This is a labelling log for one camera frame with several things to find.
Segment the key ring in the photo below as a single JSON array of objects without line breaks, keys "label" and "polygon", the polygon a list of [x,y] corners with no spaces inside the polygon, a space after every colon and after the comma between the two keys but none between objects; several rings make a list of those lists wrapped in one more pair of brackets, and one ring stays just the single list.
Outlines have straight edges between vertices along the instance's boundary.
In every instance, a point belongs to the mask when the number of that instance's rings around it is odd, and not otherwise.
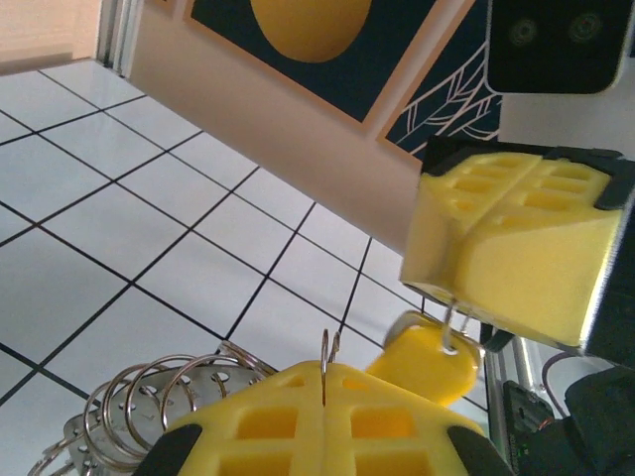
[{"label": "key ring", "polygon": [[321,404],[326,407],[326,364],[332,364],[335,354],[339,351],[339,332],[333,336],[333,344],[328,353],[328,330],[325,329],[321,335],[321,358],[319,360],[319,371],[321,373]]},{"label": "key ring", "polygon": [[449,306],[445,309],[444,325],[442,330],[442,347],[447,355],[456,355],[458,352],[451,344],[452,328],[450,326],[454,309],[456,308],[456,299],[453,299]]}]

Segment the yellow key tag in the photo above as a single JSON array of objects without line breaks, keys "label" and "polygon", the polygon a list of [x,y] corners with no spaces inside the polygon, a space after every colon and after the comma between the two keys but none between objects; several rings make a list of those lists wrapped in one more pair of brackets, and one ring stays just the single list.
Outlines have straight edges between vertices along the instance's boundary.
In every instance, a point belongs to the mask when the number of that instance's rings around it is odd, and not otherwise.
[{"label": "yellow key tag", "polygon": [[445,323],[408,311],[393,324],[384,353],[366,372],[437,404],[448,406],[476,383],[484,351]]}]

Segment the yellow gripper pad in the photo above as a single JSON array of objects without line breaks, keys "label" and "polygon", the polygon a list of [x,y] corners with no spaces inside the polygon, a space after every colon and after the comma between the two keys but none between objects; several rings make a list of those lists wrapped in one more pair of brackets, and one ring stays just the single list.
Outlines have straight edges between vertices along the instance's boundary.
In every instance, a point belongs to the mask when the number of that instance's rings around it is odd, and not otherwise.
[{"label": "yellow gripper pad", "polygon": [[478,319],[635,365],[635,163],[432,138],[401,281]]},{"label": "yellow gripper pad", "polygon": [[[440,405],[341,364],[327,366],[324,406],[321,385],[305,362],[191,413],[135,476],[511,474],[477,424]],[[487,458],[499,472],[470,471]]]}]

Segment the metal ring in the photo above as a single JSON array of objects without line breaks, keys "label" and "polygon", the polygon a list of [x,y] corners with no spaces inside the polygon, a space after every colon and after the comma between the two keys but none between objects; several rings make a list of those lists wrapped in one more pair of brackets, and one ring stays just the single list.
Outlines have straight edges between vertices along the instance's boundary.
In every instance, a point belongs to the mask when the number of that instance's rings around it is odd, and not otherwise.
[{"label": "metal ring", "polygon": [[253,369],[256,373],[258,373],[261,379],[270,377],[274,375],[277,370],[274,369],[271,365],[263,362],[258,357],[247,352],[245,349],[229,342],[228,340],[223,340],[218,346],[218,351],[223,355],[229,355],[230,357],[236,357],[244,361],[245,365],[248,368]]},{"label": "metal ring", "polygon": [[446,308],[445,316],[444,316],[442,346],[443,346],[444,352],[448,355],[455,355],[458,352],[451,344],[452,328],[450,326],[450,323],[452,321],[452,316],[454,315],[455,308],[456,308],[456,299],[453,299],[449,303],[449,306]]},{"label": "metal ring", "polygon": [[[175,362],[175,361],[191,362],[191,360],[193,359],[194,357],[189,354],[173,354],[173,355],[168,355],[166,357],[162,357],[160,359],[155,360],[154,362],[151,362],[150,364],[144,364],[145,367],[141,369],[137,373],[135,378],[132,379],[132,381],[130,382],[130,385],[127,389],[126,399],[124,404],[124,419],[126,421],[126,426],[128,428],[128,431],[130,432],[130,435],[139,445],[141,445],[147,451],[150,451],[150,449],[152,448],[152,444],[150,443],[150,441],[146,440],[143,436],[141,436],[141,434],[137,430],[137,426],[135,425],[134,420],[132,419],[132,399],[136,392],[136,388],[138,387],[141,379],[147,376],[150,370],[152,369],[166,370],[169,367],[167,367],[164,364],[167,364],[168,362]],[[194,398],[193,398],[193,395],[191,394],[191,390],[187,385],[182,385],[182,389],[184,390],[186,394],[186,398],[188,399],[188,403],[190,405],[190,410],[192,411],[192,408],[194,407]]]},{"label": "metal ring", "polygon": [[[168,400],[170,399],[170,392],[172,391],[172,388],[177,384],[177,382],[181,380],[181,377],[185,375],[190,369],[201,364],[210,364],[212,362],[216,362],[217,360],[224,361],[224,362],[231,362],[232,364],[236,364],[239,366],[245,365],[244,361],[236,357],[229,357],[227,355],[218,355],[218,354],[207,354],[207,355],[203,355],[201,357],[191,360],[186,365],[184,365],[181,369],[179,369],[179,372],[175,374],[173,379],[164,388],[163,398],[161,399],[161,407],[159,408],[159,413],[161,415],[161,425],[163,426],[164,431],[168,429],[167,409],[168,409]],[[193,408],[191,410],[195,412],[196,405],[193,405]]]},{"label": "metal ring", "polygon": [[335,332],[333,335],[333,345],[330,348],[330,354],[328,355],[328,363],[332,364],[335,361],[335,354],[339,352],[339,341],[341,339],[341,335],[339,331]]},{"label": "metal ring", "polygon": [[88,397],[88,400],[86,401],[86,405],[83,408],[83,413],[81,416],[83,420],[84,442],[86,443],[86,446],[88,447],[88,452],[92,455],[92,457],[94,457],[99,463],[103,464],[107,468],[114,469],[115,471],[120,471],[120,472],[134,471],[137,467],[136,464],[123,463],[121,461],[117,461],[114,458],[111,458],[110,456],[105,454],[103,451],[101,451],[101,449],[97,447],[97,445],[92,439],[92,436],[90,436],[91,431],[95,428],[95,426],[91,427],[90,425],[90,408],[92,407],[94,402],[97,400],[97,396],[101,394],[109,385],[110,385],[110,382],[106,382],[100,385],[99,387],[97,387],[97,389],[95,389],[95,391],[92,394],[90,394],[90,396]]},{"label": "metal ring", "polygon": [[101,400],[101,422],[103,424],[103,430],[113,442],[113,446],[125,456],[129,458],[141,460],[145,456],[145,452],[139,451],[136,448],[133,448],[129,444],[127,444],[114,430],[113,421],[112,421],[112,408],[111,402],[114,396],[114,393],[119,385],[125,386],[124,389],[126,391],[130,388],[130,380],[127,379],[129,375],[143,369],[146,364],[138,364],[132,367],[128,367],[127,369],[119,372],[114,379],[112,379],[104,391],[103,398]]},{"label": "metal ring", "polygon": [[328,330],[325,329],[321,335],[321,358],[319,360],[319,371],[321,372],[321,404],[326,406],[326,363],[328,362]]}]

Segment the wooden frame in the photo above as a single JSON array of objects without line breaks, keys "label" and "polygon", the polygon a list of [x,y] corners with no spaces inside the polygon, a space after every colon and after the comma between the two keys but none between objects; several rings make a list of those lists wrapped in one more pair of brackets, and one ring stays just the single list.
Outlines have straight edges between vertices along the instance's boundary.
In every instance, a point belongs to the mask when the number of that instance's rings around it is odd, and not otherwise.
[{"label": "wooden frame", "polygon": [[417,92],[417,89],[419,88],[421,83],[424,81],[424,79],[426,78],[426,76],[428,75],[432,67],[435,65],[435,63],[439,59],[439,56],[444,51],[449,40],[456,33],[456,30],[458,29],[460,23],[463,21],[463,19],[467,15],[467,12],[469,12],[469,10],[472,8],[474,1],[475,0],[465,0],[465,2],[463,2],[463,4],[461,5],[461,8],[456,13],[456,16],[452,19],[450,27],[445,29],[441,40],[437,43],[437,47],[434,49],[433,53],[428,56],[428,58],[426,59],[426,62],[422,65],[421,69],[419,70],[419,73],[417,74],[415,80],[410,84],[410,86],[408,87],[408,89],[406,90],[402,98],[397,103],[396,107],[394,108],[393,112],[390,115],[389,120],[386,121],[386,123],[382,126],[381,131],[378,137],[376,138],[377,142],[381,146],[388,148],[393,154],[397,154],[399,156],[408,157],[408,158],[415,157],[409,152],[399,147],[397,144],[389,141],[388,134],[392,130],[395,123],[397,122],[397,119],[399,119],[399,117],[401,116],[404,108],[408,105],[409,101],[415,95],[415,92]]},{"label": "wooden frame", "polygon": [[299,84],[295,80],[279,72],[274,67],[266,64],[263,60],[251,55],[250,53],[243,50],[238,45],[235,45],[230,40],[224,38],[222,35],[214,32],[211,28],[203,25],[202,23],[194,19],[192,17],[194,2],[195,0],[187,0],[187,5],[186,5],[184,16],[183,16],[184,22],[190,28],[192,28],[193,30],[197,32],[200,32],[201,34],[217,42],[218,44],[223,45],[223,47],[227,49],[228,51],[230,51],[233,55],[237,55],[240,58],[243,58],[243,60],[257,67],[258,70],[263,71],[264,74],[267,74],[271,77],[275,77],[277,80],[281,81],[282,84],[284,84],[285,86],[288,86],[291,90],[295,91],[297,94],[300,94],[303,98],[307,99],[311,104],[314,104],[321,110],[327,111],[329,114],[332,114],[336,119],[339,119],[341,122],[347,124],[349,127],[352,127],[355,130],[358,130],[364,134],[367,134],[371,129],[374,129],[373,126],[375,126],[376,124],[377,115],[379,114],[381,109],[384,109],[386,107],[389,107],[389,108],[392,107],[390,104],[385,104],[386,97],[390,95],[390,92],[391,92],[390,90],[393,87],[393,84],[399,81],[399,76],[402,74],[402,71],[405,68],[405,64],[408,63],[408,61],[412,60],[412,58],[414,57],[415,49],[417,48],[417,46],[426,39],[425,36],[428,30],[427,26],[430,24],[430,21],[431,21],[430,17],[432,16],[431,14],[435,8],[435,6],[433,6],[431,11],[429,12],[429,15],[425,18],[422,25],[419,27],[419,29],[413,36],[413,39],[411,40],[410,44],[406,47],[406,49],[402,53],[394,69],[391,71],[390,75],[388,76],[385,83],[383,84],[381,90],[375,97],[372,105],[368,109],[368,112],[366,113],[364,119],[361,121],[358,121],[354,117],[348,115],[346,112],[339,109],[337,106],[329,103],[328,101],[326,101],[325,99],[317,95],[316,93],[310,91],[309,89]]}]

